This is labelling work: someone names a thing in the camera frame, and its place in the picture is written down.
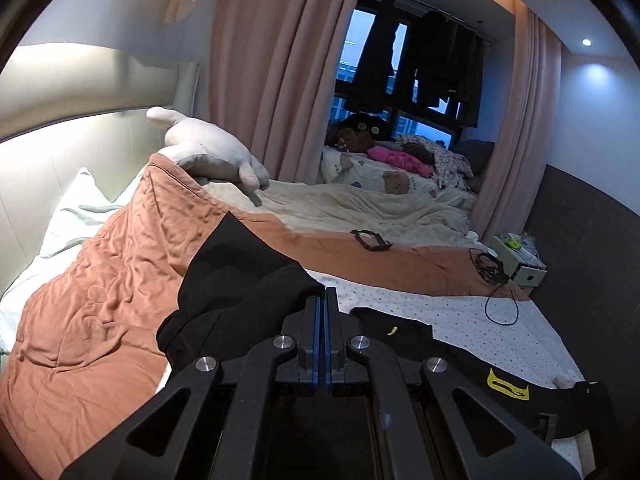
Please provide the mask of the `black garment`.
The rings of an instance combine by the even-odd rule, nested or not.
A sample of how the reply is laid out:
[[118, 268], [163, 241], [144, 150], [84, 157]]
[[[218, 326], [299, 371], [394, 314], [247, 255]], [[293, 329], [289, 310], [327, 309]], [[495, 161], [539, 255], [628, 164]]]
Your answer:
[[[426, 296], [482, 296], [528, 300], [515, 286], [489, 286], [477, 273], [469, 252], [436, 248], [426, 255]], [[323, 287], [297, 261], [276, 252], [233, 216], [225, 216], [191, 260], [178, 292], [178, 309], [162, 323], [157, 343], [174, 370], [209, 354], [231, 360], [268, 336], [283, 320], [300, 311], [308, 296]], [[602, 382], [539, 387], [519, 379], [503, 385], [492, 368], [472, 353], [433, 336], [431, 326], [356, 307], [363, 331], [385, 342], [398, 356], [413, 361], [432, 353], [450, 356], [488, 396], [537, 431], [555, 415], [556, 433], [570, 438], [587, 431], [594, 459], [607, 463], [613, 455], [613, 404]]]

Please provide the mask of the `hanging dark clothes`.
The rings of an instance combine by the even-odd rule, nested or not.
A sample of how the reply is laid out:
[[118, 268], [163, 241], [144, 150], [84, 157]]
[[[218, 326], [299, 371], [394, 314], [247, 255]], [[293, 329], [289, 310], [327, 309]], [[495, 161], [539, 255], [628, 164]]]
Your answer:
[[371, 0], [374, 19], [347, 83], [351, 112], [388, 108], [425, 118], [442, 101], [454, 104], [452, 121], [475, 128], [480, 118], [485, 39], [445, 13], [420, 16], [396, 0]]

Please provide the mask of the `cream blanket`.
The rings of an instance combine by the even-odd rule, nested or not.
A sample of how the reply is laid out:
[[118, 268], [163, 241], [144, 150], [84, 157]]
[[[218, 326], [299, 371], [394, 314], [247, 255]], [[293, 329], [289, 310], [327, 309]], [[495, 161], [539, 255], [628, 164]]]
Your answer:
[[249, 214], [272, 214], [299, 233], [349, 233], [368, 230], [406, 247], [480, 248], [465, 212], [428, 195], [393, 195], [344, 184], [273, 181], [265, 191], [247, 195], [239, 185], [210, 181], [210, 196]]

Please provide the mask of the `bear pattern cushion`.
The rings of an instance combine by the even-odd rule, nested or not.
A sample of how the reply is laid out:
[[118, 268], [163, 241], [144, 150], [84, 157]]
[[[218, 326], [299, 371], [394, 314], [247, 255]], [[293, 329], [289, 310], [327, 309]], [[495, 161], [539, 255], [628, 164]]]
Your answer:
[[463, 188], [440, 188], [433, 178], [377, 162], [363, 154], [349, 154], [322, 148], [319, 174], [323, 183], [339, 183], [367, 191], [406, 195], [426, 194], [436, 202], [470, 211], [477, 195]]

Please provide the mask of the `white dotted bed sheet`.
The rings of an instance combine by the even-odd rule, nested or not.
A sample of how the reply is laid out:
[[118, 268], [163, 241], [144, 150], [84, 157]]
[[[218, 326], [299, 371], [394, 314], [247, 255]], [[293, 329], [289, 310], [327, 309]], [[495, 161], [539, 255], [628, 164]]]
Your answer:
[[337, 291], [338, 308], [356, 307], [431, 326], [433, 336], [472, 353], [492, 368], [503, 385], [521, 379], [558, 388], [584, 379], [560, 335], [532, 300], [482, 296], [426, 296], [367, 286], [337, 276], [309, 271]]

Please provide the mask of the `pink cloth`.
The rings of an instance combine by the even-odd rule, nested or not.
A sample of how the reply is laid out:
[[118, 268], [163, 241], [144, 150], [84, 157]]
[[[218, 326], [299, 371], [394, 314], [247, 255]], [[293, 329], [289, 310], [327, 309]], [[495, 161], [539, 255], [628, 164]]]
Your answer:
[[418, 174], [424, 178], [430, 178], [434, 174], [434, 169], [430, 165], [420, 162], [419, 159], [403, 151], [374, 146], [367, 150], [367, 155], [376, 162], [384, 162], [384, 164]]

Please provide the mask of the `brown plush toy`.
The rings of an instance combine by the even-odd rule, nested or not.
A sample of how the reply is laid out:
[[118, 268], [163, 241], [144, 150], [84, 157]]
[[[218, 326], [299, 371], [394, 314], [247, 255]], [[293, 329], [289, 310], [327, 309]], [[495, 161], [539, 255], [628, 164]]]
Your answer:
[[393, 140], [390, 125], [383, 118], [355, 113], [329, 125], [324, 144], [346, 153], [365, 153], [378, 141]]

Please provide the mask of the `white bedside box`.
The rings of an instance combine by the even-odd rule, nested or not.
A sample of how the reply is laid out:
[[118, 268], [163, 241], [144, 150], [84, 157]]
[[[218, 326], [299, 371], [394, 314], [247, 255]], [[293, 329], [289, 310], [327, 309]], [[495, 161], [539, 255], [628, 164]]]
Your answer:
[[495, 235], [489, 247], [503, 263], [504, 272], [523, 290], [533, 290], [547, 274], [534, 240], [526, 234]]

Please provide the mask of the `floral patterned cloth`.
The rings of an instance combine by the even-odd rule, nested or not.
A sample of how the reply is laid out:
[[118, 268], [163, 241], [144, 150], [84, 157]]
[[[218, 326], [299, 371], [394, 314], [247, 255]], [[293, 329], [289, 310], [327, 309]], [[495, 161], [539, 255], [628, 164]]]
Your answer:
[[463, 177], [472, 177], [473, 170], [469, 161], [462, 155], [443, 148], [440, 144], [424, 136], [412, 136], [402, 134], [398, 136], [398, 142], [405, 153], [430, 165], [442, 179], [455, 177], [462, 174]]

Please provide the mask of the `orange quilted comforter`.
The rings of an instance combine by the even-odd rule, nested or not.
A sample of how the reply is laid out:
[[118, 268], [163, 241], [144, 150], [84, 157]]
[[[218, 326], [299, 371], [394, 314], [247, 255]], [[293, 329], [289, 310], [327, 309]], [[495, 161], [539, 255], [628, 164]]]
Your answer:
[[[1, 378], [1, 421], [33, 474], [58, 478], [154, 394], [166, 367], [158, 326], [228, 210], [153, 155], [132, 201], [26, 302]], [[240, 212], [239, 219], [311, 271], [428, 296], [492, 293], [463, 248], [367, 252], [350, 235], [296, 233], [271, 214]]]

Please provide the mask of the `pale green pillow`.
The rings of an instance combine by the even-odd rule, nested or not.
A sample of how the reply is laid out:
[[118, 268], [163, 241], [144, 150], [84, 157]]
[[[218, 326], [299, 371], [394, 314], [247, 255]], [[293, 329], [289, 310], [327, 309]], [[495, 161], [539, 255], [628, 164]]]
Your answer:
[[1, 297], [1, 352], [11, 352], [26, 301], [42, 285], [62, 274], [78, 256], [81, 245], [96, 235], [116, 211], [126, 206], [142, 174], [114, 200], [108, 200], [88, 168], [78, 170], [44, 233], [40, 251]]

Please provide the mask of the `pink curtain right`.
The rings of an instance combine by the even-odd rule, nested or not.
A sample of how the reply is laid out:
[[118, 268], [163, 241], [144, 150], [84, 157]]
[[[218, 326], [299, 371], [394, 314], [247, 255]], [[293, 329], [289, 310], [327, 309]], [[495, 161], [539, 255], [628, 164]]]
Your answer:
[[547, 166], [561, 66], [561, 40], [519, 1], [506, 110], [470, 214], [470, 227], [485, 245], [496, 234], [521, 232], [533, 208]]

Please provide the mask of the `pink curtain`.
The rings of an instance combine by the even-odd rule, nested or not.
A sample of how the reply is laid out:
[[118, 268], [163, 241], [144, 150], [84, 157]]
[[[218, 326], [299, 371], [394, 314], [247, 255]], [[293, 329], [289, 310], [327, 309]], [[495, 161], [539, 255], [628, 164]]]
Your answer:
[[357, 0], [218, 0], [209, 119], [271, 177], [314, 183]]
[[506, 110], [470, 214], [470, 227], [485, 245], [496, 234], [521, 232], [533, 208], [547, 166], [561, 66], [561, 40], [519, 1]]

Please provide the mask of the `pink curtain left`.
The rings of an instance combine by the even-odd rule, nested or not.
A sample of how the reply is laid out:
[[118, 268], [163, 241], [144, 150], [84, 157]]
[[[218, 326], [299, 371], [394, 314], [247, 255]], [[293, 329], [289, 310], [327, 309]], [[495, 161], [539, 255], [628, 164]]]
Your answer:
[[314, 183], [357, 0], [218, 0], [209, 119], [271, 177]]

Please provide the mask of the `cream padded headboard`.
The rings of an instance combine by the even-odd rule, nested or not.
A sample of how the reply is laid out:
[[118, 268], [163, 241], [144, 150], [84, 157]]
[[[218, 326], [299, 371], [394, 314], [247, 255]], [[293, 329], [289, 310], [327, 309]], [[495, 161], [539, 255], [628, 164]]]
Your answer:
[[77, 171], [115, 198], [164, 144], [148, 108], [192, 114], [198, 76], [195, 61], [90, 44], [15, 49], [1, 72], [3, 288], [38, 254]]

